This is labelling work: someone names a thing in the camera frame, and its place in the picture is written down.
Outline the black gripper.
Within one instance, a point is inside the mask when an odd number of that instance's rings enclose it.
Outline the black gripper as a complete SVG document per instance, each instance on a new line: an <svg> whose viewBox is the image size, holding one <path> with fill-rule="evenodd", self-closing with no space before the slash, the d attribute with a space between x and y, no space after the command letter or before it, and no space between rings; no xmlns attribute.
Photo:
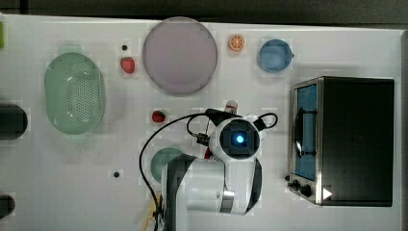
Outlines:
<svg viewBox="0 0 408 231"><path fill-rule="evenodd" d="M216 109L207 109L205 111L205 116L210 119L215 126L219 126L221 123L225 123L227 121L242 118L241 115L235 115Z"/></svg>

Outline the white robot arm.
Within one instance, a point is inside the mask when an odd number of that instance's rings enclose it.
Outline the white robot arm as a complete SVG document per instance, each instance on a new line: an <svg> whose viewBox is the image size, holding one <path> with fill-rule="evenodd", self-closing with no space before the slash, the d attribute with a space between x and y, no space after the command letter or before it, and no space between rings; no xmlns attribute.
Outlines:
<svg viewBox="0 0 408 231"><path fill-rule="evenodd" d="M256 115L234 115L208 109L215 125L203 144L215 156L203 160L182 154L162 171L163 231L188 231L190 211L245 215L258 202L263 173L258 155L262 131L267 128Z"/></svg>

